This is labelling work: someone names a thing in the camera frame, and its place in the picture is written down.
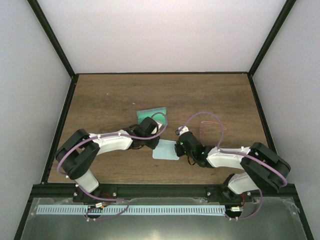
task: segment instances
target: light blue cloth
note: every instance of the light blue cloth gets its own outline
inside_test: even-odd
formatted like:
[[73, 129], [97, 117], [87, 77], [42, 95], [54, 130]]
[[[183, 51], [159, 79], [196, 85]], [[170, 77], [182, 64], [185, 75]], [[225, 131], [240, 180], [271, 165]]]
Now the light blue cloth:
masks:
[[175, 141], [160, 139], [152, 152], [152, 157], [154, 159], [179, 160], [175, 151], [175, 144]]
[[[137, 111], [136, 115], [138, 117], [138, 124], [140, 124], [143, 119], [145, 119], [146, 117], [150, 117], [155, 114], [161, 112], [163, 114], [167, 114], [167, 108], [166, 107], [158, 107], [158, 108], [153, 108], [153, 109], [147, 109], [147, 110], [141, 110], [141, 111]], [[163, 125], [166, 123], [166, 119], [163, 115], [161, 114], [157, 114], [153, 117], [153, 119], [155, 121], [158, 121], [160, 123], [162, 123]]]

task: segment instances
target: wooden floor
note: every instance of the wooden floor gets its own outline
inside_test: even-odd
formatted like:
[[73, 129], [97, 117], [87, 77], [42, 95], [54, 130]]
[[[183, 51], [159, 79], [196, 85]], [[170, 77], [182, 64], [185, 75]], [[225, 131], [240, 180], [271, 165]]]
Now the wooden floor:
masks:
[[[266, 143], [254, 97], [245, 74], [92, 74], [80, 75], [59, 146], [76, 130], [111, 133], [137, 123], [139, 110], [167, 108], [168, 127], [162, 139], [177, 140], [175, 130], [200, 111], [215, 113], [226, 127], [222, 147]], [[195, 117], [188, 125], [200, 136], [201, 121], [216, 120], [207, 115]], [[204, 125], [205, 145], [216, 145], [221, 136], [218, 124]], [[91, 171], [101, 183], [122, 184], [221, 184], [233, 168], [191, 166], [185, 156], [179, 160], [152, 158], [152, 150], [112, 151], [96, 157]], [[49, 182], [68, 182], [57, 174], [54, 161]]]

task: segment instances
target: robotic arm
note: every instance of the robotic arm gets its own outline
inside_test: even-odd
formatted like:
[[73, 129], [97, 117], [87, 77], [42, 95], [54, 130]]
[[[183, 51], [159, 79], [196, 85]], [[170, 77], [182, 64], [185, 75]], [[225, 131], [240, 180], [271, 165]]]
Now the robotic arm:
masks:
[[[251, 147], [218, 149], [203, 146], [186, 126], [183, 129], [180, 127], [176, 133], [179, 135], [175, 144], [178, 157], [187, 155], [195, 164], [203, 168], [229, 167], [245, 171], [241, 174], [231, 174], [222, 184], [223, 194], [228, 199], [257, 189], [268, 194], [277, 194], [284, 182], [275, 171], [286, 178], [291, 170], [286, 161], [259, 142], [255, 142]], [[262, 166], [253, 161], [252, 157], [270, 167]]]
[[99, 186], [89, 167], [97, 155], [114, 151], [140, 149], [147, 146], [155, 149], [160, 137], [153, 139], [135, 139], [154, 136], [161, 128], [162, 123], [146, 117], [140, 124], [134, 124], [117, 132], [103, 134], [87, 133], [84, 129], [76, 131], [56, 152], [55, 158], [60, 163], [65, 155], [78, 143], [91, 139], [82, 145], [82, 151], [71, 152], [63, 161], [61, 167], [66, 176], [79, 184], [86, 192], [92, 193]]

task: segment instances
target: green cloth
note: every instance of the green cloth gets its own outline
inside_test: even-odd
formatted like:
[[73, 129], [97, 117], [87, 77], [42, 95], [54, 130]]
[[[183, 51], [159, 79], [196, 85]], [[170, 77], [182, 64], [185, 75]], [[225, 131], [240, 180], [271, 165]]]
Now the green cloth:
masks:
[[[167, 108], [166, 107], [158, 107], [158, 108], [153, 108], [153, 109], [147, 109], [147, 110], [141, 110], [141, 111], [137, 111], [136, 112], [136, 116], [138, 117], [138, 124], [140, 124], [143, 119], [145, 119], [146, 117], [150, 117], [155, 114], [161, 112], [163, 114], [167, 114]], [[166, 123], [166, 119], [164, 116], [162, 116], [161, 114], [157, 114], [153, 117], [153, 119], [155, 121], [158, 121], [160, 123], [162, 123], [163, 125]]]

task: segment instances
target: white backdrop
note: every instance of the white backdrop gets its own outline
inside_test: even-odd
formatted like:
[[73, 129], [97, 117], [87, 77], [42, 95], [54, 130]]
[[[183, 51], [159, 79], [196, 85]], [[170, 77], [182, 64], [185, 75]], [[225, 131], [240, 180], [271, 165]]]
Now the white backdrop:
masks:
[[248, 71], [285, 0], [39, 0], [76, 73]]
[[296, 1], [254, 75], [270, 131], [320, 239], [320, 1]]
[[71, 79], [28, 2], [0, 2], [0, 239], [12, 240], [40, 183]]

